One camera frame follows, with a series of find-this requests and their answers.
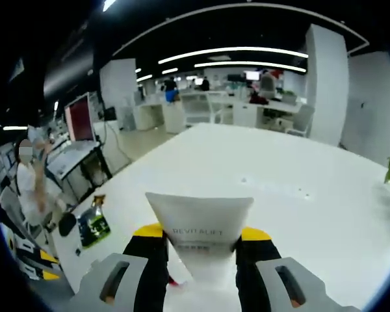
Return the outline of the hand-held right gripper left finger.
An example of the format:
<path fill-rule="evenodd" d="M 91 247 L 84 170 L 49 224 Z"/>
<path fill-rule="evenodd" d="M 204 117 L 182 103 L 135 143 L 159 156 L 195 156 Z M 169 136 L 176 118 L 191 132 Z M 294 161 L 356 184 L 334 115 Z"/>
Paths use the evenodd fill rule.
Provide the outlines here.
<path fill-rule="evenodd" d="M 168 239 L 159 223 L 136 230 L 123 253 L 92 264 L 68 311 L 162 311 Z"/>

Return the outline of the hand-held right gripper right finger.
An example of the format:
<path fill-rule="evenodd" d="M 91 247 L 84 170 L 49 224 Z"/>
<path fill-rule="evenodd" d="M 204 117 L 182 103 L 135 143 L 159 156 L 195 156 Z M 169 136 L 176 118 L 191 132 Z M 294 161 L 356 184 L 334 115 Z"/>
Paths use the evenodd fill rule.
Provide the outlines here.
<path fill-rule="evenodd" d="M 243 311 L 358 310 L 331 299 L 320 278 L 292 257 L 282 257 L 260 229 L 242 229 L 235 251 L 235 281 Z"/>

